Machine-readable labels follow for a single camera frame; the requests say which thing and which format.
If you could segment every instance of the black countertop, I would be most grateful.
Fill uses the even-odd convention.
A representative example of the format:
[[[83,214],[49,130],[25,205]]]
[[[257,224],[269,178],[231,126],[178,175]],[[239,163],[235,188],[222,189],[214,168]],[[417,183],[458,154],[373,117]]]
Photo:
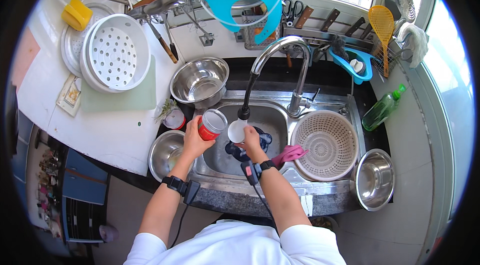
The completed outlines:
[[[230,76],[226,83],[228,90],[245,90],[250,77],[250,69],[255,58],[226,58],[230,68]],[[292,91],[297,85],[302,66],[302,59],[292,59],[292,67],[288,67],[286,58],[270,58],[263,67],[260,77],[255,82],[253,90]],[[346,96],[351,90],[351,77],[341,67],[330,61],[313,63],[308,69],[303,91],[314,93],[321,88],[322,94]],[[375,93],[369,82],[354,85],[353,96],[357,103],[360,118],[376,103]],[[194,108],[179,104],[187,120],[191,120]],[[157,136],[169,130],[160,125]],[[368,132],[363,129],[366,151],[372,148],[381,148],[390,154],[387,131],[381,124],[377,129]],[[85,156],[93,164],[112,174],[113,176],[142,190],[154,193],[160,183],[153,178],[150,172],[147,177],[127,172],[117,167],[107,165],[98,160]],[[350,193],[313,196],[313,216],[331,215],[360,209],[356,198]],[[268,216],[266,209],[258,197],[223,192],[201,188],[192,206],[217,212]]]

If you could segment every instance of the person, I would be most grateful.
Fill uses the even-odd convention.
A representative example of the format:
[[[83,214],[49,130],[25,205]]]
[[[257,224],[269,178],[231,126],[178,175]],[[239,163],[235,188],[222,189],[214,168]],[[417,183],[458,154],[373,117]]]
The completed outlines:
[[[203,141],[195,117],[187,124],[183,153],[170,171],[185,181],[190,164],[215,140]],[[259,135],[245,127],[244,148],[254,163],[269,160]],[[345,264],[336,236],[313,227],[290,183],[274,167],[261,173],[260,186],[271,209],[277,232],[270,226],[236,220],[218,220],[194,238],[167,250],[166,244],[180,194],[160,184],[148,203],[140,229],[124,265],[139,264]]]

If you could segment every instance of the hand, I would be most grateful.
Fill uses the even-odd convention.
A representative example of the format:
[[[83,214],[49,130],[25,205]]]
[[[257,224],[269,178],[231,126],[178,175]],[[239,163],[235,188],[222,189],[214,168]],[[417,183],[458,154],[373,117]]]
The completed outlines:
[[[189,121],[185,136],[183,136],[182,156],[188,158],[191,162],[203,154],[207,148],[211,148],[215,144],[215,140],[205,141],[198,134],[198,121],[200,118],[201,115],[198,115]]]
[[[243,148],[247,151],[247,156],[250,157],[253,163],[263,163],[268,159],[267,154],[260,147],[260,136],[257,131],[251,125],[246,126],[243,131],[245,132],[245,141],[242,143],[235,143],[239,148]]]

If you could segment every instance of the white t-shirt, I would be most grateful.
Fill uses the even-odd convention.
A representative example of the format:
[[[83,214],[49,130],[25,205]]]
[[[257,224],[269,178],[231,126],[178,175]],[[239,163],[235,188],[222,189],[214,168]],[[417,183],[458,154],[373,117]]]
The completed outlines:
[[[167,250],[160,238],[140,233],[123,265],[140,264],[345,264],[335,234],[296,225],[281,237],[272,227],[219,220],[194,238]]]

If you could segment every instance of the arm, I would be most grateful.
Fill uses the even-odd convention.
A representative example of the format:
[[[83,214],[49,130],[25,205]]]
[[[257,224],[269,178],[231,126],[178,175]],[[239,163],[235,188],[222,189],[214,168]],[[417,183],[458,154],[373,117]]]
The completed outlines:
[[[215,143],[215,140],[203,141],[198,135],[199,119],[200,116],[197,116],[187,124],[187,130],[183,137],[183,152],[168,176],[174,175],[184,181],[187,178],[190,164]],[[165,184],[160,184],[145,209],[138,233],[153,234],[166,245],[180,198],[177,191],[168,188]]]
[[[253,163],[269,160],[260,147],[260,138],[255,128],[246,126],[244,130],[245,144],[235,145],[245,149]],[[260,186],[272,211],[279,235],[294,225],[312,225],[303,211],[298,194],[277,169],[269,168],[263,171]]]

